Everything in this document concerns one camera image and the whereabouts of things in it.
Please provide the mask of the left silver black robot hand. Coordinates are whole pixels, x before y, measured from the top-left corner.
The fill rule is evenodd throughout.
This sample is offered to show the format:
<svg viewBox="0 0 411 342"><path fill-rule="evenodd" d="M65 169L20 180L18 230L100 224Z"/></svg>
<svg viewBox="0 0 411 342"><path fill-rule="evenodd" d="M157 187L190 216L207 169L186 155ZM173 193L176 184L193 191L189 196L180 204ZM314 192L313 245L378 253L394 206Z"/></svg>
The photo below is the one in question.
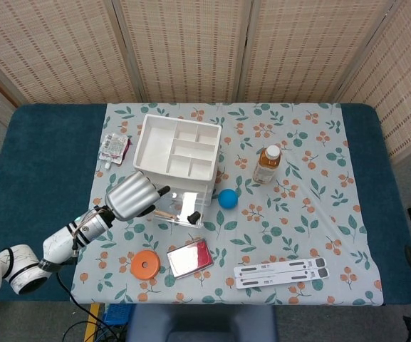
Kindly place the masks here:
<svg viewBox="0 0 411 342"><path fill-rule="evenodd" d="M105 196L105 205L122 222L143 217L155 210L160 198L171 190L169 185L156 186L141 171L126 177Z"/></svg>

